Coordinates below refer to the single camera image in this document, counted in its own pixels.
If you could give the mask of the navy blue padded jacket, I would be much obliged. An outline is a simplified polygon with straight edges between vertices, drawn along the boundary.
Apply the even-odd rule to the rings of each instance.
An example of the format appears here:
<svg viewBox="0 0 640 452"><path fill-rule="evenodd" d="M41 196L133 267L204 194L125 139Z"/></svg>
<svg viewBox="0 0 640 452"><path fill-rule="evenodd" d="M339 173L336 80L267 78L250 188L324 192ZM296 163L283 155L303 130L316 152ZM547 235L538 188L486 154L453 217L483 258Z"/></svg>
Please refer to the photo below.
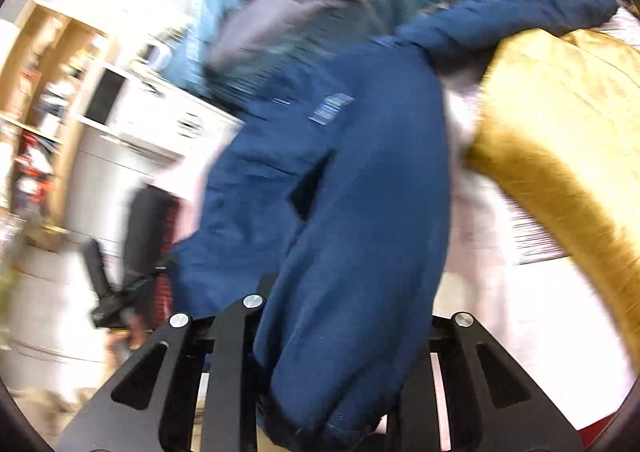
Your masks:
<svg viewBox="0 0 640 452"><path fill-rule="evenodd" d="M174 306L220 313L275 275L254 340L262 424L292 451L346 451L390 411L427 340L450 227L437 62L616 0L465 0L273 76L208 173L175 249Z"/></svg>

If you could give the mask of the red object at edge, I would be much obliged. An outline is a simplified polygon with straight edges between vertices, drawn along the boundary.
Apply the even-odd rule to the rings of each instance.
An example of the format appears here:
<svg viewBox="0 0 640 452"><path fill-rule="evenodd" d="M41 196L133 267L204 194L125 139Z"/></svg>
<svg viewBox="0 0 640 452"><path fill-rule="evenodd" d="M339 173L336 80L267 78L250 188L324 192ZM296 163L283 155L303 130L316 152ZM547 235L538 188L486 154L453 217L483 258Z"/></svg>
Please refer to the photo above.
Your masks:
<svg viewBox="0 0 640 452"><path fill-rule="evenodd" d="M615 413L610 414L601 418L601 420L597 420L597 422L578 430L578 435L580 440L582 440L582 447L584 450L587 450L597 440L602 432L604 432L605 428L608 427L608 424L612 422L614 416Z"/></svg>

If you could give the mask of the pink polka dot bedsheet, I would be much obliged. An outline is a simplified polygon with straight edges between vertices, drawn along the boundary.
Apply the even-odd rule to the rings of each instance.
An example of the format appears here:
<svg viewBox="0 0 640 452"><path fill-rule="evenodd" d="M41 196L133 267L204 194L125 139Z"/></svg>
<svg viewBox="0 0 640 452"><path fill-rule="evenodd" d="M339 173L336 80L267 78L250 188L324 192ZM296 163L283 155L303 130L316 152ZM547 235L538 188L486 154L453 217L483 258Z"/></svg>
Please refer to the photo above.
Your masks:
<svg viewBox="0 0 640 452"><path fill-rule="evenodd" d="M612 413L632 375L603 302L566 264L526 270L515 264L496 187L460 163L472 133L462 96L470 70L451 59L437 62L434 72L448 129L450 227L432 312L472 311L538 375L572 423Z"/></svg>

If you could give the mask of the red floral folded cloth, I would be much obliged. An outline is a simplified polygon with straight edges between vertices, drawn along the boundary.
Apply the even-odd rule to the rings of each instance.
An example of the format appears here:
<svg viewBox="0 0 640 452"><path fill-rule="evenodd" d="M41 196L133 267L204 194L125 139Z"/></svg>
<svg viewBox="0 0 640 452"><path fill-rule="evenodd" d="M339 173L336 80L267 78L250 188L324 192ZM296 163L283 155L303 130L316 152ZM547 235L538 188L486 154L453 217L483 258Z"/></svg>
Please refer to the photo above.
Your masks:
<svg viewBox="0 0 640 452"><path fill-rule="evenodd" d="M160 257L166 257L175 241L176 224L179 212L179 202L175 200L169 206L163 224L163 241L160 245ZM162 325L172 313L171 284L168 278L169 266L160 264L154 281L153 291L153 328Z"/></svg>

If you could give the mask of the black quilted folded garment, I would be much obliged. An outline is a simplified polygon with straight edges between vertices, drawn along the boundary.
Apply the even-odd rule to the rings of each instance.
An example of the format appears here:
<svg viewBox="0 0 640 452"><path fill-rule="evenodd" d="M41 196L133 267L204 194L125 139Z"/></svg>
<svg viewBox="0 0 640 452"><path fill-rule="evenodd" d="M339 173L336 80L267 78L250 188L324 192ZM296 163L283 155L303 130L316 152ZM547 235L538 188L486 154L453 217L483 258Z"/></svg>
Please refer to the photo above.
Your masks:
<svg viewBox="0 0 640 452"><path fill-rule="evenodd" d="M155 269L160 257L174 242L177 198L169 192L146 185L139 189L129 205L126 237L122 247L122 285L130 287L138 278ZM172 313L170 281L165 275L143 285L134 310L149 329L155 330Z"/></svg>

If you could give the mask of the white medical machine with screen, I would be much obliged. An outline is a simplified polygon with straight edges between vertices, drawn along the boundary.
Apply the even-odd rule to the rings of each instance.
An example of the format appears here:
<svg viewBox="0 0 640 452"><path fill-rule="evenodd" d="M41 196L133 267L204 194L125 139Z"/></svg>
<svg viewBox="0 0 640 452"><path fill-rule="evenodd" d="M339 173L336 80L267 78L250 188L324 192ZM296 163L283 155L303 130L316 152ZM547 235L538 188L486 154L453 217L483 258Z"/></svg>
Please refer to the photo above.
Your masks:
<svg viewBox="0 0 640 452"><path fill-rule="evenodd" d="M167 160L224 146L242 122L164 80L160 70L170 59L169 44L151 36L128 64L104 62L87 105L74 118Z"/></svg>

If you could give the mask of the golden yellow pillow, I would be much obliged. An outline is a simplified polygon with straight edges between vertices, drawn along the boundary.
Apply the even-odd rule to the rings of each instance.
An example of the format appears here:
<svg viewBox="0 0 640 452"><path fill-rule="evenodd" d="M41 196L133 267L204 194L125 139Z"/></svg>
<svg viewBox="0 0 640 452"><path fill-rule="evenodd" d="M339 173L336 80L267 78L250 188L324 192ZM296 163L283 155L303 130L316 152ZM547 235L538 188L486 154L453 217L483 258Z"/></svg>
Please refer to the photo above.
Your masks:
<svg viewBox="0 0 640 452"><path fill-rule="evenodd" d="M638 49L593 30L502 41L466 160L573 257L637 362Z"/></svg>

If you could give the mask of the wooden wall shelf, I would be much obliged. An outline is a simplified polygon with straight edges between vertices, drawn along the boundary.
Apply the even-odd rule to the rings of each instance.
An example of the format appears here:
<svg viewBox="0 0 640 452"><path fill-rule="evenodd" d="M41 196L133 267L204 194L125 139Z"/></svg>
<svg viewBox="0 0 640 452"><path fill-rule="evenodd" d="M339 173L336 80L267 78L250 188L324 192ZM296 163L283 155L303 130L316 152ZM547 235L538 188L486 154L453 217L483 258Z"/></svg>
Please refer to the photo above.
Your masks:
<svg viewBox="0 0 640 452"><path fill-rule="evenodd" d="M41 0L28 0L1 49L1 207L25 218L28 236L57 251L67 194L113 36Z"/></svg>

